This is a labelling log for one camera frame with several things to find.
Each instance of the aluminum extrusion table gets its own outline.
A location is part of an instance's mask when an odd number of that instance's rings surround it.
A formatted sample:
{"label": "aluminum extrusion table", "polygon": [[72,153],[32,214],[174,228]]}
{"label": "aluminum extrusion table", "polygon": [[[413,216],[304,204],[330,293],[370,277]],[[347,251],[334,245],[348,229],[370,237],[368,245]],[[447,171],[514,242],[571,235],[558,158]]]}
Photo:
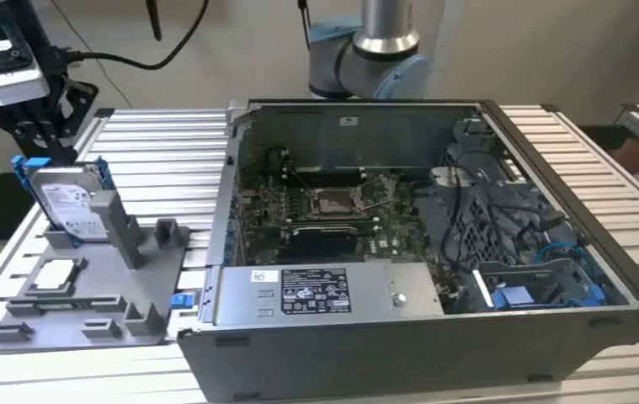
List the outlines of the aluminum extrusion table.
{"label": "aluminum extrusion table", "polygon": [[[563,114],[539,106],[502,108],[639,265],[639,183]],[[110,161],[139,222],[176,217],[192,229],[179,290],[203,287],[224,127],[222,109],[118,109],[92,120],[78,143],[80,159]],[[47,246],[46,226],[35,206],[0,253],[0,318],[4,298],[18,293]],[[202,402],[172,342],[195,314],[172,311],[163,346],[0,355],[0,401]],[[639,343],[603,351],[562,383],[334,401],[639,403]]]}

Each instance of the open computer tower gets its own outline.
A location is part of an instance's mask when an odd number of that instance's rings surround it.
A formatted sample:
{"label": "open computer tower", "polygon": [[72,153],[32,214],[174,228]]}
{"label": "open computer tower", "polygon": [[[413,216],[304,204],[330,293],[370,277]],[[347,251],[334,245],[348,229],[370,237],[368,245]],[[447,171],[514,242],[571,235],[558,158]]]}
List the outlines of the open computer tower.
{"label": "open computer tower", "polygon": [[242,112],[178,336],[208,399],[562,380],[639,341],[639,268],[494,102]]}

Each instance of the warning label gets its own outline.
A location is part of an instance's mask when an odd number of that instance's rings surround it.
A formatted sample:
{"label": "warning label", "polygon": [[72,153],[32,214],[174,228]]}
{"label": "warning label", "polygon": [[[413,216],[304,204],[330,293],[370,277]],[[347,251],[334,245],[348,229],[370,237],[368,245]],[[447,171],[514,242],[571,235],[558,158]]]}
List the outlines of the warning label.
{"label": "warning label", "polygon": [[284,314],[351,313],[346,268],[283,269]]}

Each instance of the blue cable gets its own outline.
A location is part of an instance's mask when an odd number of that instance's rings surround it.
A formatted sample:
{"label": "blue cable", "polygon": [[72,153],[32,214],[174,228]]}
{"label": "blue cable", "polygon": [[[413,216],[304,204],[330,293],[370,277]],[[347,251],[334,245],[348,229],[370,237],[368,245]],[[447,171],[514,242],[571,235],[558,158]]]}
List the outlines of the blue cable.
{"label": "blue cable", "polygon": [[581,255],[583,255],[583,251],[581,251],[579,247],[577,247],[577,244],[573,242],[553,242],[549,246],[542,248],[542,250],[537,253],[534,256],[534,263],[541,263],[543,261],[543,256],[555,247],[569,247],[570,250],[577,250]]}
{"label": "blue cable", "polygon": [[591,267],[591,273],[589,274],[589,277],[593,279],[595,276],[593,261],[589,260],[585,251],[573,242],[553,242],[537,253],[534,256],[534,263],[541,263],[543,261],[543,256],[554,247],[569,247],[570,250],[574,250],[577,253],[579,253],[581,259],[583,259]]}

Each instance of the white wall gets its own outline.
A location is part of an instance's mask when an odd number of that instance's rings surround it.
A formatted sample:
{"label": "white wall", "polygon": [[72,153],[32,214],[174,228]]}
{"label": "white wall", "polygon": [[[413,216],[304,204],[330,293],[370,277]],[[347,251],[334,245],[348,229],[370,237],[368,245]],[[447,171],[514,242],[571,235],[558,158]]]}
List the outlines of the white wall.
{"label": "white wall", "polygon": [[[639,0],[447,0],[463,13],[457,40],[437,32],[445,0],[415,0],[423,53],[447,60],[429,95],[555,103],[606,121],[639,94]],[[154,41],[140,0],[58,0],[95,51],[158,61],[182,37],[199,0],[160,1],[166,39]],[[35,0],[56,45],[83,49],[48,0]],[[310,0],[312,18],[359,15],[359,0]],[[212,0],[186,50],[166,69],[104,62],[135,107],[222,107],[232,98],[306,97],[307,57],[295,0]],[[124,107],[92,61],[70,71]],[[0,131],[0,171],[18,148]]]}

